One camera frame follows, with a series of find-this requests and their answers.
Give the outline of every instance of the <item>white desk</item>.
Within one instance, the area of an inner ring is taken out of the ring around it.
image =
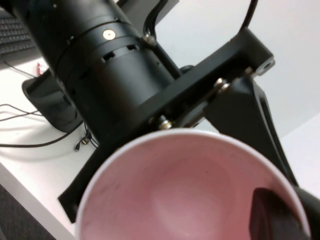
[[[37,61],[18,68],[36,74]],[[0,71],[0,104],[8,103],[26,111],[35,108],[23,94],[21,85],[29,79],[10,68]],[[9,107],[0,108],[0,119],[20,114]],[[43,117],[18,117],[0,122],[0,143],[36,144],[63,134]],[[72,240],[70,224],[57,197],[66,189],[94,150],[91,144],[74,151],[84,136],[80,127],[56,144],[42,148],[1,148],[0,184],[7,189],[57,240]]]

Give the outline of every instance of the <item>white wall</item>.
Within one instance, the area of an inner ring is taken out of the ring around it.
[[[197,64],[237,33],[249,2],[180,0],[157,26],[158,40],[180,67]],[[281,137],[320,112],[319,10],[319,0],[260,0],[250,25],[275,55],[276,66],[255,80]]]
[[[281,139],[299,185],[320,199],[320,114]]]

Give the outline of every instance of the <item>metal screw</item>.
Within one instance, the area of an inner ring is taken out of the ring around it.
[[[116,33],[111,29],[105,30],[102,35],[106,40],[113,40],[116,38]]]
[[[159,125],[160,130],[169,130],[173,127],[172,122],[169,121],[165,116],[162,115],[159,120],[161,121]]]
[[[229,86],[230,86],[230,83],[228,83],[227,80],[221,77],[213,85],[213,87],[216,89],[216,92],[218,94],[226,90]]]
[[[157,41],[156,38],[150,34],[146,34],[143,36],[143,39],[145,40],[145,42],[151,46],[155,46],[157,45]]]

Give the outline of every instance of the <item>gray carpet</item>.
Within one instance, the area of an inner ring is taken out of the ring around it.
[[[55,240],[0,185],[0,240]]]

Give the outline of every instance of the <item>keyboard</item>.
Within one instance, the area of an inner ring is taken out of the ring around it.
[[[28,31],[0,8],[0,64],[30,57],[39,57],[39,53]]]

